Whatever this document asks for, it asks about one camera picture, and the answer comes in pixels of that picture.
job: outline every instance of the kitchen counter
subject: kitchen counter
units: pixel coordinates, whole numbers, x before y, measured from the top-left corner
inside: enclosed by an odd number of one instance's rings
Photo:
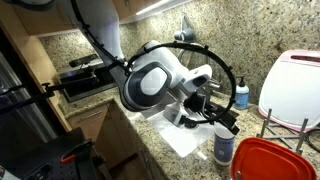
[[[217,94],[213,96],[211,101],[224,105],[226,104],[225,99],[225,96]],[[67,103],[64,97],[61,97],[59,107],[68,119],[110,101],[116,102],[127,116],[133,129],[168,179],[231,179],[230,166],[223,167],[214,161],[213,137],[209,138],[188,156],[179,157],[141,113],[133,113],[123,107],[117,88],[106,90],[73,103]],[[239,114],[237,125],[240,128],[240,132],[235,139],[234,150],[236,150],[243,139],[254,137],[257,133],[260,133],[263,118],[258,113],[258,107],[253,104],[250,104],[248,109],[240,111],[232,108],[232,111]],[[280,128],[278,131],[286,132],[287,130]],[[290,141],[295,145],[298,142],[298,140]],[[275,140],[274,142],[285,146],[280,141]],[[302,150],[302,156],[312,164],[317,173],[317,179],[320,179],[320,153],[311,149],[306,142],[303,143]]]

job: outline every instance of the granite countertop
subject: granite countertop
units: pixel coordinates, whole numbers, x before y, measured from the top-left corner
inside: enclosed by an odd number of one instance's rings
[[[217,104],[225,104],[225,97],[216,95],[211,101]],[[168,179],[231,179],[230,166],[223,167],[218,165],[213,158],[213,142],[214,138],[209,138],[200,145],[192,153],[184,158],[179,157],[175,151],[165,142],[161,135],[153,129],[151,124],[142,116],[141,113],[133,113],[128,111],[121,104],[119,92],[117,88],[106,90],[102,93],[84,98],[82,100],[67,103],[62,97],[60,108],[68,119],[81,112],[102,105],[104,103],[114,101],[129,119],[132,127],[141,138],[148,151],[153,156],[160,170]],[[249,104],[248,109],[232,111],[239,114],[237,117],[237,125],[240,128],[239,134],[235,139],[236,150],[239,143],[248,137],[255,137],[260,133],[263,118],[258,113],[258,107]],[[286,132],[284,128],[277,129],[280,133]],[[297,144],[298,140],[289,140],[293,144]],[[274,140],[277,144],[286,147],[278,140]],[[317,179],[320,179],[320,153],[311,149],[306,142],[302,145],[302,156],[307,159],[314,167],[317,173]]]

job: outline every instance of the granite backsplash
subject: granite backsplash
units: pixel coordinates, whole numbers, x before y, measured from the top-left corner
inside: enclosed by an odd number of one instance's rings
[[[208,45],[233,67],[235,76],[244,75],[250,88],[249,100],[257,104],[263,82],[282,52],[320,50],[319,9],[320,3],[316,0],[194,0],[162,14],[121,25],[121,47],[129,58],[150,40],[172,42],[174,32],[180,30],[181,16],[185,15],[195,32],[195,42]],[[80,32],[40,40],[57,71],[67,67],[70,60],[95,53]],[[204,57],[191,56],[188,52],[182,58],[182,63],[189,68],[205,62]],[[227,92],[225,75],[222,80],[221,91]]]

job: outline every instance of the plastic bottle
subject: plastic bottle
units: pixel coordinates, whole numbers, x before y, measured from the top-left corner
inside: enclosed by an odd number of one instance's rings
[[[222,165],[228,166],[232,161],[234,135],[220,123],[214,123],[214,160]]]
[[[236,102],[233,104],[233,107],[235,107],[236,109],[245,109],[248,107],[249,88],[243,81],[244,76],[241,76],[239,78],[241,78],[241,80],[236,88]]]

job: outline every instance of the metal rack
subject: metal rack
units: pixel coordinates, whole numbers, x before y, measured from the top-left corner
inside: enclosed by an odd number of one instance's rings
[[[274,128],[283,127],[283,126],[277,123],[270,122],[271,112],[272,112],[272,109],[269,109],[267,119],[264,119],[261,133],[257,134],[256,137],[264,138],[264,139],[280,139],[283,143],[285,143],[289,147],[290,150],[301,155],[302,154],[301,146],[307,134],[305,132],[305,129],[308,124],[308,119],[307,118],[304,119],[299,133],[291,129],[288,129],[291,132],[291,134],[279,134]],[[268,129],[273,135],[264,136],[265,129]],[[297,146],[294,146],[292,143],[288,141],[288,139],[299,139],[299,142]]]

